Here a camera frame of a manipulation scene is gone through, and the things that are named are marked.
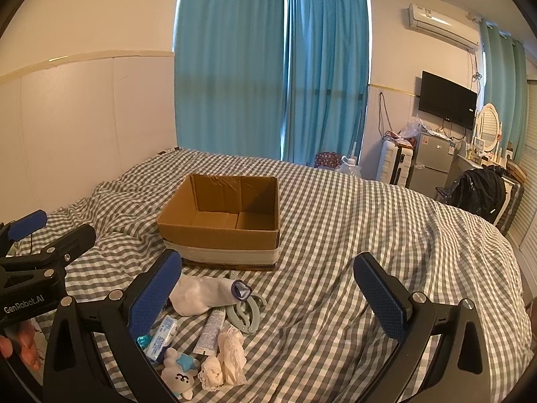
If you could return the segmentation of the person's left hand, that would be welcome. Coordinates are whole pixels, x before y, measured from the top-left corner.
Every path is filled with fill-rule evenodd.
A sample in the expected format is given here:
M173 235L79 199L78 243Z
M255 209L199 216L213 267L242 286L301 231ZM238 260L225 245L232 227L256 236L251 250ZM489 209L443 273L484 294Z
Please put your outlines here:
M30 320L21 322L18 325L12 339L1 335L1 355L3 358L10 358L12 354L18 354L23 363L33 371L38 371L41 361L35 341L36 321Z

